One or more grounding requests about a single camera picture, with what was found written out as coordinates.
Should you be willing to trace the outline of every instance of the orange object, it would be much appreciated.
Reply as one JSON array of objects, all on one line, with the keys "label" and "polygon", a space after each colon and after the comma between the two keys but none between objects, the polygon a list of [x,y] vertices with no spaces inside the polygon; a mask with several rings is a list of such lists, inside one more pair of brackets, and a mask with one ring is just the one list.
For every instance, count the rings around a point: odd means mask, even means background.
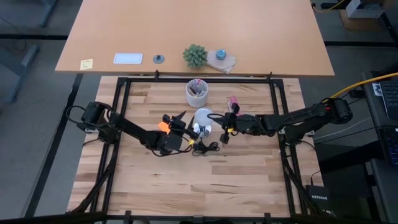
[{"label": "orange object", "polygon": [[160,122],[159,124],[157,124],[157,126],[159,127],[159,129],[161,130],[161,131],[164,131],[164,132],[166,132],[167,134],[170,132],[170,128],[169,128],[169,125],[168,124],[166,124],[165,122]]}]

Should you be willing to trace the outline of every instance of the pen holder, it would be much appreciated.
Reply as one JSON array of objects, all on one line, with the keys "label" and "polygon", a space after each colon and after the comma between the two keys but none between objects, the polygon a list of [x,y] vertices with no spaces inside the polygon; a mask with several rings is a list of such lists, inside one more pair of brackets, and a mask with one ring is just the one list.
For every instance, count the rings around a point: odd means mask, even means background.
[{"label": "pen holder", "polygon": [[194,108],[204,106],[207,103],[208,90],[207,83],[201,79],[189,81],[185,87],[188,104]]}]

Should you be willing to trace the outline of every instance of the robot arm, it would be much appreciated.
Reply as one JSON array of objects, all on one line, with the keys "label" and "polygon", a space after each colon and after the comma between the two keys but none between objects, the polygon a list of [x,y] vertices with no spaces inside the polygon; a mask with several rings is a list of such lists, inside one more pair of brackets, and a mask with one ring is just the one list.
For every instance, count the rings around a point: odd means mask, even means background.
[{"label": "robot arm", "polygon": [[169,117],[163,115],[163,122],[169,125],[170,132],[147,131],[131,121],[123,118],[119,113],[112,110],[110,105],[93,102],[88,103],[85,112],[81,116],[81,123],[77,126],[82,129],[97,129],[98,139],[103,142],[114,144],[117,140],[116,133],[123,131],[138,139],[147,149],[159,151],[160,155],[169,155],[172,151],[179,151],[183,135],[187,134],[196,140],[199,135],[193,131],[192,122],[185,129],[186,124],[181,121],[185,112],[178,116]]},{"label": "robot arm", "polygon": [[232,113],[225,113],[224,116],[208,115],[224,129],[225,132],[220,137],[220,141],[224,144],[228,143],[229,133],[233,131],[253,136],[273,136],[282,129],[285,133],[285,142],[297,144],[307,132],[317,131],[328,123],[344,124],[353,117],[347,101],[339,98],[330,98],[326,102],[283,115],[243,114],[236,116],[239,112],[239,106],[236,104],[233,105],[233,110]]}]

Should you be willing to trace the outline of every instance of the blue roll of tape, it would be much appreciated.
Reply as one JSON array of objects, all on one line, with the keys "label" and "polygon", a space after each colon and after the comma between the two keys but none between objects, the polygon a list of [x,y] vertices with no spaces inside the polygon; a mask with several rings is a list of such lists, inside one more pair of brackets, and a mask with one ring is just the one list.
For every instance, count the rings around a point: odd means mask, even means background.
[{"label": "blue roll of tape", "polygon": [[216,52],[216,58],[218,60],[224,60],[226,57],[226,51],[224,49],[219,49]]}]

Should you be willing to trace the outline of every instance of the small metal object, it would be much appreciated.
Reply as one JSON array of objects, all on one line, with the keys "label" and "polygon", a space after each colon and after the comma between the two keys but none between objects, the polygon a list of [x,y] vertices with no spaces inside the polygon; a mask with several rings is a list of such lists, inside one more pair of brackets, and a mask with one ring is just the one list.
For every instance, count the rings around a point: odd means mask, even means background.
[{"label": "small metal object", "polygon": [[216,58],[218,60],[224,60],[226,57],[226,51],[224,49],[219,49],[216,52]]},{"label": "small metal object", "polygon": [[164,56],[163,55],[155,55],[154,56],[154,62],[155,63],[163,63],[164,62]]}]

